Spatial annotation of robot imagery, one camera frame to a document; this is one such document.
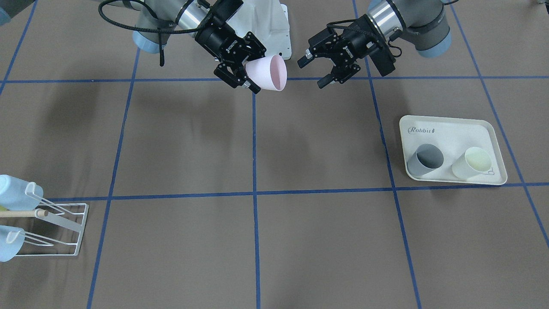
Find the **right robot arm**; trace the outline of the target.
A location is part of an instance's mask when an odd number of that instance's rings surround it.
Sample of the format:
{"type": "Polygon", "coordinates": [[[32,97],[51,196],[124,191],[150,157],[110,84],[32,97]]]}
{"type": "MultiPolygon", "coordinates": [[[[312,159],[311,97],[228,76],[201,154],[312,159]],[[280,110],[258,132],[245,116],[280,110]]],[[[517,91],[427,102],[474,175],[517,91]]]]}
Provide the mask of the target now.
{"type": "Polygon", "coordinates": [[[257,94],[263,86],[252,79],[245,65],[266,56],[266,47],[251,31],[238,33],[229,21],[241,10],[242,0],[102,0],[97,10],[107,23],[131,30],[139,49],[159,54],[171,35],[189,34],[218,60],[214,74],[232,88],[248,88],[257,94]],[[119,23],[105,13],[105,6],[122,6],[139,12],[134,25],[119,23]]]}

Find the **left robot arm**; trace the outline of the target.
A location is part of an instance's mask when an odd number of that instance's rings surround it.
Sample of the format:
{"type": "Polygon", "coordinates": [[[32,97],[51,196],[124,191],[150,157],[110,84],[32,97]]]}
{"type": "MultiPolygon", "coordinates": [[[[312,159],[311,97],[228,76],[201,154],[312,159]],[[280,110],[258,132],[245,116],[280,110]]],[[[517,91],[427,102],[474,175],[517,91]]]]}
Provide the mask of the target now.
{"type": "Polygon", "coordinates": [[[360,71],[359,59],[370,58],[381,76],[395,70],[393,42],[403,39],[424,58],[445,53],[452,43],[441,0],[373,0],[368,12],[356,19],[332,21],[308,39],[308,49],[298,60],[304,68],[314,59],[329,59],[331,72],[318,80],[319,88],[343,84],[360,71]]]}

